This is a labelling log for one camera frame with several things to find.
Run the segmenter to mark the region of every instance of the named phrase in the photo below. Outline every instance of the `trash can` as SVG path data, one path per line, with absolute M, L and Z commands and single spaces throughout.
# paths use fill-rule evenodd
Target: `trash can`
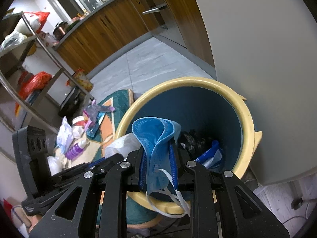
M 224 153 L 225 170 L 239 178 L 245 173 L 262 132 L 255 132 L 245 98 L 228 86 L 212 79 L 183 77 L 161 83 L 147 91 L 123 116 L 115 138 L 132 131 L 139 118 L 154 116 L 178 122 L 183 131 L 217 139 Z M 128 195 L 140 205 L 152 209 L 143 192 Z M 174 202 L 151 198 L 154 205 L 169 214 L 182 214 Z

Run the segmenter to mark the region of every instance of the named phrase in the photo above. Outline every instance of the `countertop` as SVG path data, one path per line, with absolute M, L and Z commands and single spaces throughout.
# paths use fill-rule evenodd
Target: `countertop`
M 103 5 L 100 5 L 98 8 L 93 10 L 90 14 L 88 14 L 83 20 L 77 23 L 66 35 L 59 41 L 59 43 L 54 47 L 54 50 L 58 49 L 58 47 L 79 27 L 81 26 L 86 20 L 88 20 L 91 16 L 93 16 L 96 12 L 101 10 L 103 7 L 107 6 L 108 4 L 112 3 L 115 0 L 108 0 Z

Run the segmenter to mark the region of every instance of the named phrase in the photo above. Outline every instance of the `white wall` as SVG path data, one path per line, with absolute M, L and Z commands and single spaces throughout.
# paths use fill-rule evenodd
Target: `white wall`
M 12 5 L 10 6 L 10 8 L 13 8 L 13 7 L 15 7 L 15 9 L 13 11 L 14 13 L 17 13 L 17 12 L 20 12 L 20 11 L 24 11 L 24 12 L 41 11 L 41 9 L 39 8 L 39 6 L 35 2 L 35 0 L 14 0 Z M 53 32 L 53 26 L 49 22 L 49 20 L 47 20 L 47 22 L 43 26 L 42 30 L 44 32 L 49 32 L 49 33 Z
M 317 23 L 302 0 L 196 0 L 217 79 L 247 98 L 263 131 L 261 184 L 317 171 Z
M 17 205 L 25 197 L 25 190 L 16 165 L 0 153 L 0 200 L 6 199 L 13 205 Z
M 49 3 L 48 0 L 34 0 L 39 6 L 41 11 L 50 12 L 50 15 L 47 18 L 47 21 L 55 27 L 57 23 L 63 21 L 59 15 L 56 13 L 55 9 Z

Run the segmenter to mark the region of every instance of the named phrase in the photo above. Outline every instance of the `tile grout line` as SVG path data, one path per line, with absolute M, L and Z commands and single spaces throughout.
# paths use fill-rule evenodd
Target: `tile grout line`
M 128 72 L 129 72 L 129 77 L 130 77 L 130 81 L 131 81 L 131 87 L 132 87 L 132 91 L 133 91 L 133 94 L 134 94 L 134 89 L 133 89 L 133 84 L 132 84 L 132 79 L 131 79 L 131 73 L 130 73 L 130 68 L 129 68 L 129 61 L 128 61 L 127 52 L 125 53 L 125 55 L 126 55 L 126 63 L 128 65 Z

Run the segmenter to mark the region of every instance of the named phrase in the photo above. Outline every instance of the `baseboard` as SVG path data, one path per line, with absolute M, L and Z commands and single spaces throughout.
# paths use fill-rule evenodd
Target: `baseboard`
M 198 67 L 200 67 L 203 71 L 208 73 L 211 77 L 217 80 L 216 69 L 210 64 L 206 63 L 204 60 L 190 53 L 185 47 L 180 44 L 163 37 L 161 35 L 153 35 L 155 38 L 160 40 L 161 42 L 167 44 L 169 47 L 173 48 L 177 52 L 179 52 L 182 56 L 186 57 L 189 61 L 195 63 Z
M 110 55 L 107 59 L 105 59 L 101 64 L 96 66 L 90 73 L 87 74 L 88 79 L 93 78 L 97 75 L 100 71 L 106 68 L 110 63 L 114 60 L 117 60 L 120 56 L 124 55 L 126 52 L 130 51 L 132 48 L 135 48 L 139 44 L 143 43 L 144 41 L 153 37 L 151 32 L 148 32 L 137 39 L 133 40 L 129 44 L 125 45 L 124 47 L 120 48 L 117 52 Z

